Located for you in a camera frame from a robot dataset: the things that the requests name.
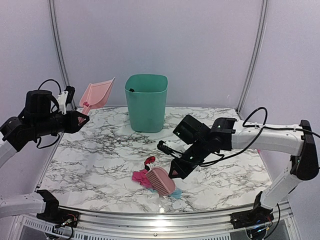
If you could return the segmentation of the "pink plastic hand brush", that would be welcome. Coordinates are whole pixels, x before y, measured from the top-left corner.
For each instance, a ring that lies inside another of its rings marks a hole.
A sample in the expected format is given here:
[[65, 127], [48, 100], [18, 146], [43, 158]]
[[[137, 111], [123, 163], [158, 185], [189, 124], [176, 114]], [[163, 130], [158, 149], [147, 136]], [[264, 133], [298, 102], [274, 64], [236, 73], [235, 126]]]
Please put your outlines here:
[[162, 167], [152, 168], [146, 173], [146, 178], [160, 197], [171, 195], [176, 190], [174, 181]]

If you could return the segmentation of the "light blue paper scrap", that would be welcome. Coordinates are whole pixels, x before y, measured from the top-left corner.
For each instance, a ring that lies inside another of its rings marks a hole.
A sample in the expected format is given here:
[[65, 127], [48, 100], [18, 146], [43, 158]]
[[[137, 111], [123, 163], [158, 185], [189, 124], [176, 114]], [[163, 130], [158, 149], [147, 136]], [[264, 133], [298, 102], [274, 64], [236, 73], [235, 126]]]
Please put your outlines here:
[[[152, 193], [156, 193], [157, 191], [149, 188], [149, 191], [151, 191]], [[175, 198], [175, 199], [180, 199], [182, 196], [182, 190], [180, 188], [176, 188], [175, 191], [169, 195], [169, 197]]]

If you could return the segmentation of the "red paper scrap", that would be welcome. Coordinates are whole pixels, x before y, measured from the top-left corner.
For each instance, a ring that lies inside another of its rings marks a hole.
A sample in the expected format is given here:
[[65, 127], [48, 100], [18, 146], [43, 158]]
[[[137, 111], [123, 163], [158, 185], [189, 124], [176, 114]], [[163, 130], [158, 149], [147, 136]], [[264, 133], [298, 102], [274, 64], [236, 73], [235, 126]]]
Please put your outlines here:
[[148, 164], [154, 163], [155, 160], [156, 160], [156, 157], [155, 157], [155, 156], [150, 156], [150, 157], [148, 157], [148, 158], [144, 161], [144, 164], [145, 164], [145, 165], [148, 165]]

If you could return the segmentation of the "pink plastic dustpan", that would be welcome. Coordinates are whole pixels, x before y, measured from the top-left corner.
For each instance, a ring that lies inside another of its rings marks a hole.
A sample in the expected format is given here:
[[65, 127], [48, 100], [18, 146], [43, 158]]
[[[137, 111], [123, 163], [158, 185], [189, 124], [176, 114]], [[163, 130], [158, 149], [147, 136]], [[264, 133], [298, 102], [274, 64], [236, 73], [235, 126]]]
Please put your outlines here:
[[82, 107], [82, 114], [87, 115], [90, 110], [104, 107], [111, 94], [115, 77], [111, 80], [90, 83], [82, 95], [79, 106]]

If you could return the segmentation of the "magenta paper sheet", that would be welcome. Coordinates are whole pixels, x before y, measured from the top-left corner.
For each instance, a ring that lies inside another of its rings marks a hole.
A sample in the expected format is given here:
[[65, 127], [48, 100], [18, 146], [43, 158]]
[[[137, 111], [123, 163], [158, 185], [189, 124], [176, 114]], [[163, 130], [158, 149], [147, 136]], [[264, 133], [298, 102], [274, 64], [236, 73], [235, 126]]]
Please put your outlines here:
[[133, 182], [139, 183], [141, 186], [145, 188], [151, 189], [152, 185], [146, 176], [147, 173], [148, 171], [146, 169], [142, 169], [140, 171], [134, 171], [132, 173], [131, 180]]

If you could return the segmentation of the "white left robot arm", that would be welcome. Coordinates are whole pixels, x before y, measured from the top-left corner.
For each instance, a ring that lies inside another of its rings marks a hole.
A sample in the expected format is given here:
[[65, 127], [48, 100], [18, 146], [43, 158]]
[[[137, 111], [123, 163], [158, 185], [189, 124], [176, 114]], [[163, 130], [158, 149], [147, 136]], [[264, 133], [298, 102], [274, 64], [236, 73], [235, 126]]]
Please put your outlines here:
[[[77, 110], [67, 110], [73, 100], [75, 88], [68, 85], [57, 97], [49, 90], [38, 88], [28, 91], [25, 106], [18, 116], [10, 117], [0, 127], [0, 164], [3, 166], [29, 142], [37, 149], [44, 136], [60, 138], [61, 133], [74, 134], [90, 120]], [[0, 198], [1, 218], [36, 213], [39, 219], [58, 223], [67, 214], [59, 208], [59, 201], [48, 190]]]

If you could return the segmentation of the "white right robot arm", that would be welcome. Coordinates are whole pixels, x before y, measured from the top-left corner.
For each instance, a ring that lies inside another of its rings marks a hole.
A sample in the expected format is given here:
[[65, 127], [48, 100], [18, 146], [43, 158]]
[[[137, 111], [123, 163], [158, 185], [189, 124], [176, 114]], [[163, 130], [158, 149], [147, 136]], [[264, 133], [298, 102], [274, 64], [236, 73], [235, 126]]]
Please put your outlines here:
[[189, 148], [184, 152], [169, 149], [177, 154], [170, 164], [168, 176], [171, 179], [185, 179], [196, 167], [209, 167], [229, 159], [224, 156], [205, 162], [206, 157], [219, 151], [238, 150], [240, 155], [248, 149], [256, 149], [290, 155], [289, 165], [270, 187], [257, 195], [254, 208], [247, 214], [252, 224], [260, 223], [299, 183], [314, 179], [320, 171], [314, 140], [317, 134], [307, 120], [293, 125], [272, 125], [220, 117], [208, 127], [188, 114], [173, 133]]

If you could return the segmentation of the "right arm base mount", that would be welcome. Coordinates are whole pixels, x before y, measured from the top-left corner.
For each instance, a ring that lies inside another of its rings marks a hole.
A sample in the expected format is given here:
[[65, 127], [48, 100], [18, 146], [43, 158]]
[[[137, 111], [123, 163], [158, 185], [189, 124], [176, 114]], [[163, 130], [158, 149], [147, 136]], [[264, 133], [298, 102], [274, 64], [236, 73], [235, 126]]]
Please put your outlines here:
[[272, 212], [253, 214], [252, 210], [234, 212], [230, 215], [230, 223], [234, 229], [261, 225], [274, 220]]

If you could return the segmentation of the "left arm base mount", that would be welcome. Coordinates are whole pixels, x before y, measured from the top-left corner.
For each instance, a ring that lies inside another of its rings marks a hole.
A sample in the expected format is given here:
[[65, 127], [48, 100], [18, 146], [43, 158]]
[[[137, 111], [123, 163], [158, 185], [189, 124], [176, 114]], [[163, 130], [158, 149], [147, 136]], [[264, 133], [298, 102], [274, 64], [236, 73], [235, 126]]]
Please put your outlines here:
[[78, 211], [72, 211], [59, 208], [56, 213], [37, 213], [36, 218], [61, 226], [67, 220], [71, 220], [66, 226], [76, 228], [79, 222], [80, 213]]

